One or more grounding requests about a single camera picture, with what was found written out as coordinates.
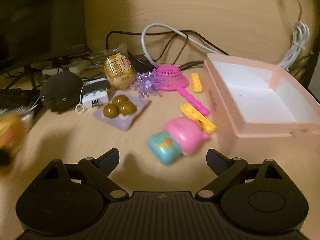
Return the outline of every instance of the beige wall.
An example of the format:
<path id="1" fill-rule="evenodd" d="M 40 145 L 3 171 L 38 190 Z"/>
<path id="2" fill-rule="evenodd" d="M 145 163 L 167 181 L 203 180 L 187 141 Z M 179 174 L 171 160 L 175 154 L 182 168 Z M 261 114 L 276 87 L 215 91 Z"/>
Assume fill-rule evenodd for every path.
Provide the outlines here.
<path id="1" fill-rule="evenodd" d="M 311 31 L 302 53 L 305 55 L 319 30 L 320 0 L 301 3 L 302 21 Z M 196 30 L 231 55 L 275 64 L 291 45 L 292 26 L 298 13 L 296 0 L 85 0 L 87 40 L 94 51 L 105 48 L 105 37 L 111 30 L 141 32 L 146 25 L 160 22 Z M 138 37 L 114 34 L 110 46 L 125 41 L 132 52 L 142 52 Z M 167 39 L 148 37 L 147 41 L 151 55 L 156 57 Z M 173 46 L 175 50 L 171 50 L 167 63 L 175 58 L 182 44 L 181 40 Z M 204 54 L 190 45 L 178 63 L 203 58 Z"/>

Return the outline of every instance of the computer monitor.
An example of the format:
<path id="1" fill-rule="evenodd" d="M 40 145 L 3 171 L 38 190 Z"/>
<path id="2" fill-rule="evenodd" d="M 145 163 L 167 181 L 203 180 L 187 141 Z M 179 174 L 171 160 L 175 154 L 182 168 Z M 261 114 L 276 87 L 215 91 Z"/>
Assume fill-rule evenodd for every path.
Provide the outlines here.
<path id="1" fill-rule="evenodd" d="M 86 51 L 84 0 L 0 0 L 0 74 Z"/>

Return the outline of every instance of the purple tinsel decoration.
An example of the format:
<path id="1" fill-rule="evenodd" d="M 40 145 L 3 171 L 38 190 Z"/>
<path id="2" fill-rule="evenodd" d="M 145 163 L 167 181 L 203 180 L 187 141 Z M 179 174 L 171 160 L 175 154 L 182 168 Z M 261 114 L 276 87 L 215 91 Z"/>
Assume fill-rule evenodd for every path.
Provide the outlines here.
<path id="1" fill-rule="evenodd" d="M 156 76 L 156 70 L 153 69 L 148 73 L 137 73 L 136 81 L 130 87 L 137 90 L 139 98 L 143 99 L 149 95 L 161 96 L 159 93 L 161 85 L 162 80 Z"/>

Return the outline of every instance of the pink toy strainer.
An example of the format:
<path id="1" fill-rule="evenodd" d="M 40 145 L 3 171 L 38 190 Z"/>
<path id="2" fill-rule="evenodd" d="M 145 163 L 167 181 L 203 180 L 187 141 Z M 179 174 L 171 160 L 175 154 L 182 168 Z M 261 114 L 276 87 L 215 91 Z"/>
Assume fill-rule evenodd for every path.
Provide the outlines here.
<path id="1" fill-rule="evenodd" d="M 156 70 L 157 76 L 162 79 L 163 91 L 177 90 L 188 102 L 190 102 L 201 114 L 207 116 L 210 111 L 203 106 L 194 96 L 184 88 L 189 85 L 189 80 L 182 74 L 180 68 L 173 65 L 162 65 Z"/>

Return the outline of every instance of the open cardboard box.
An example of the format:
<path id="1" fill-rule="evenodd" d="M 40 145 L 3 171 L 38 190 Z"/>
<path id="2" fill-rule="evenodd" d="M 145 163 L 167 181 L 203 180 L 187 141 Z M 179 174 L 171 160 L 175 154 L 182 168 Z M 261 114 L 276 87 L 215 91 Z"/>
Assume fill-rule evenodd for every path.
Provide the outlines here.
<path id="1" fill-rule="evenodd" d="M 219 150 L 263 160 L 282 147 L 320 145 L 320 105 L 277 65 L 208 54 L 202 77 L 217 126 Z"/>

